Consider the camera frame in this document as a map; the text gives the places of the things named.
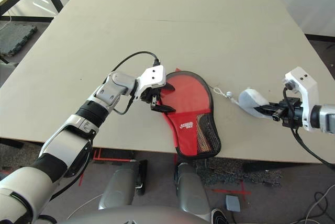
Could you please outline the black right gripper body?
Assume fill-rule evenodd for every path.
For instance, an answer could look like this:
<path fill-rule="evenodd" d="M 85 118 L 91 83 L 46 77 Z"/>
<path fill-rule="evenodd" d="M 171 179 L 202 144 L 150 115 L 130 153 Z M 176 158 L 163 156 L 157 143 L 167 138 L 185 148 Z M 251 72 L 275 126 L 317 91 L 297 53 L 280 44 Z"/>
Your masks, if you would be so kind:
<path fill-rule="evenodd" d="M 282 126 L 294 129 L 302 127 L 303 108 L 300 98 L 288 98 L 288 102 L 294 112 L 292 112 L 285 99 L 280 101 L 280 105 L 284 108 L 281 116 Z"/>

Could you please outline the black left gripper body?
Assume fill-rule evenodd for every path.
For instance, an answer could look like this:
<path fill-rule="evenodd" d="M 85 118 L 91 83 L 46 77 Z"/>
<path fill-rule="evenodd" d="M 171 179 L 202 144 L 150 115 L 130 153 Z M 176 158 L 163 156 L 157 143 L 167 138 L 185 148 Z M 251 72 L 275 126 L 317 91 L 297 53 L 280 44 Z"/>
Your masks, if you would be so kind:
<path fill-rule="evenodd" d="M 141 100 L 147 104 L 151 104 L 153 99 L 160 99 L 160 88 L 146 88 L 144 92 L 141 94 Z"/>

